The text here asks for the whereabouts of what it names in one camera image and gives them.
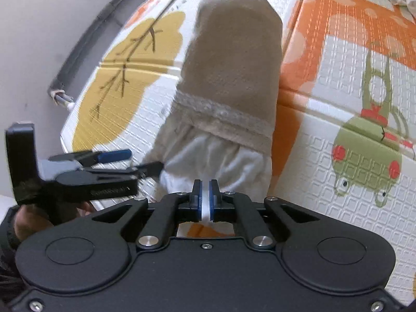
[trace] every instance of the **play mat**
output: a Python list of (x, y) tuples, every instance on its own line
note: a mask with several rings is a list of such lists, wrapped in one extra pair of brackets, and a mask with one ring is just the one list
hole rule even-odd
[[(66, 151), (130, 148), (142, 160), (169, 113), (199, 1), (137, 9), (69, 116)], [(268, 1), (284, 29), (269, 194), (387, 239), (397, 263), (386, 288), (408, 304), (416, 297), (414, 19), (388, 0)], [(154, 200), (149, 182), (140, 190)]]

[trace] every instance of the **beige fabric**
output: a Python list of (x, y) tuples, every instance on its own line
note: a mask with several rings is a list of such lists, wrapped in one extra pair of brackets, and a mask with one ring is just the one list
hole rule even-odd
[(267, 0), (202, 0), (172, 107), (203, 131), (270, 155), (282, 21)]

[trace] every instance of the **yellow leaf print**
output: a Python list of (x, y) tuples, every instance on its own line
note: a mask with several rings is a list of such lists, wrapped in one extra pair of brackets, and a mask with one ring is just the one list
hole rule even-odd
[(184, 19), (184, 12), (175, 11), (144, 20), (107, 54), (81, 102), (74, 151), (107, 144), (126, 129), (144, 90), (173, 65)]

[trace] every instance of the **metal bolt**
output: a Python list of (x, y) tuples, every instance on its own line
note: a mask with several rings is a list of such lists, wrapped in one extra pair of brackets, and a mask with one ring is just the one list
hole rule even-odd
[(374, 302), (373, 305), (371, 305), (371, 312), (381, 312), (384, 309), (383, 302)]
[(36, 300), (32, 300), (29, 303), (29, 308), (33, 311), (33, 312), (42, 312), (43, 311), (43, 305), (36, 301)]
[(204, 250), (211, 250), (214, 246), (213, 246), (212, 244), (210, 244), (210, 243), (203, 243), (203, 244), (201, 245), (201, 247), (202, 247)]
[(268, 236), (257, 236), (253, 238), (253, 244), (257, 246), (269, 246), (273, 243), (273, 239)]
[(156, 236), (143, 236), (139, 238), (139, 244), (143, 246), (153, 246), (159, 243), (159, 238)]

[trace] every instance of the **human hand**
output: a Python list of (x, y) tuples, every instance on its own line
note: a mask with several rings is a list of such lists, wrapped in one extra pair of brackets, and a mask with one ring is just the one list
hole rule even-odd
[[(74, 204), (77, 214), (74, 218), (95, 212), (94, 206), (89, 202)], [(46, 212), (38, 208), (35, 204), (22, 205), (16, 213), (13, 227), (16, 237), (22, 242), (32, 234), (53, 227), (49, 222)]]

